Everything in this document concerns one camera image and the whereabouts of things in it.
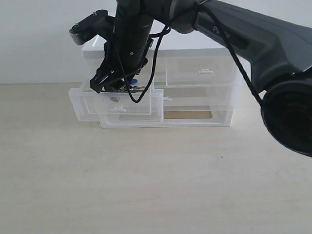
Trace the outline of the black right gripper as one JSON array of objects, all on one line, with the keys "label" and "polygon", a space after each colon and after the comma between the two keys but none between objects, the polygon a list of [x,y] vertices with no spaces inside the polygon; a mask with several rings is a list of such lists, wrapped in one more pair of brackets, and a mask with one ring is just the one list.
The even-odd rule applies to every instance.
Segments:
[{"label": "black right gripper", "polygon": [[112,42],[106,42],[104,44],[104,60],[90,80],[90,88],[96,93],[119,93],[123,87],[130,86],[134,76],[140,74],[141,70],[147,65],[147,52],[153,42],[153,40],[147,41],[142,50],[143,54],[139,57],[138,64],[131,68],[127,68],[125,63],[133,61],[133,56],[131,55],[130,58],[122,61],[121,52],[116,49],[116,46]]}]

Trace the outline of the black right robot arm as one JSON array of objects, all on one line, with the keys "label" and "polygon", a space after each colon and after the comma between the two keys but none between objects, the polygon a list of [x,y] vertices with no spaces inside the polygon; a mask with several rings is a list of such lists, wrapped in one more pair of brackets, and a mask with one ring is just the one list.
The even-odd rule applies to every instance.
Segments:
[{"label": "black right robot arm", "polygon": [[151,28],[197,32],[234,62],[260,106],[268,132],[284,147],[312,155],[312,29],[219,0],[119,0],[113,17],[97,18],[104,61],[90,80],[119,92],[146,64]]}]

